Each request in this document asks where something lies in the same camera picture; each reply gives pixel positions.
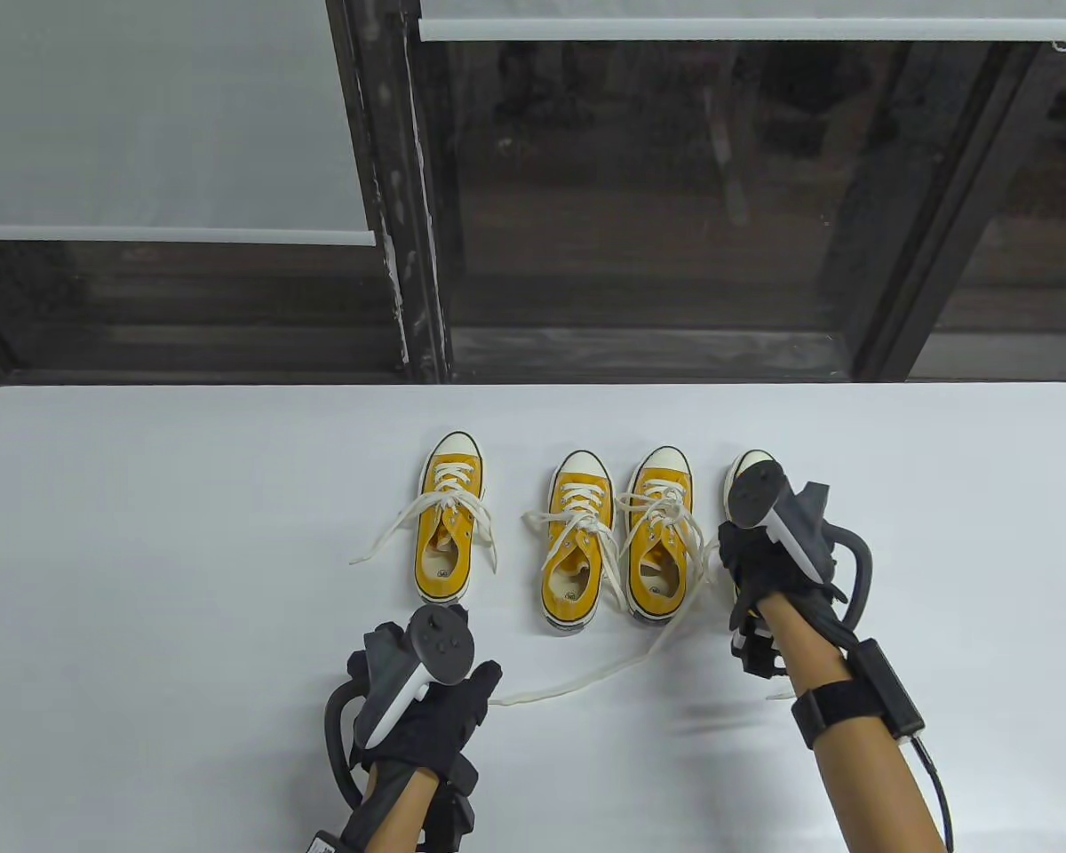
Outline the person's right hand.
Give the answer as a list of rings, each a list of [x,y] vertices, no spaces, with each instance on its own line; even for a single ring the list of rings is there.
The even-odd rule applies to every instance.
[[[769,540],[763,528],[743,529],[732,522],[718,526],[718,554],[734,585],[734,608],[728,629],[737,630],[748,614],[760,614],[758,605],[773,594],[792,602],[831,605],[847,597],[829,580],[813,580],[801,572],[784,545]]]

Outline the person's left hand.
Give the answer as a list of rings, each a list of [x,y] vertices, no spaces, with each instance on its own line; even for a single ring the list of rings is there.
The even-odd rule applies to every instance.
[[[484,722],[489,699],[502,679],[502,667],[494,659],[481,662],[467,678],[453,686],[433,682],[422,701],[414,701],[378,745],[349,754],[349,765],[407,765],[449,780],[465,744]]]

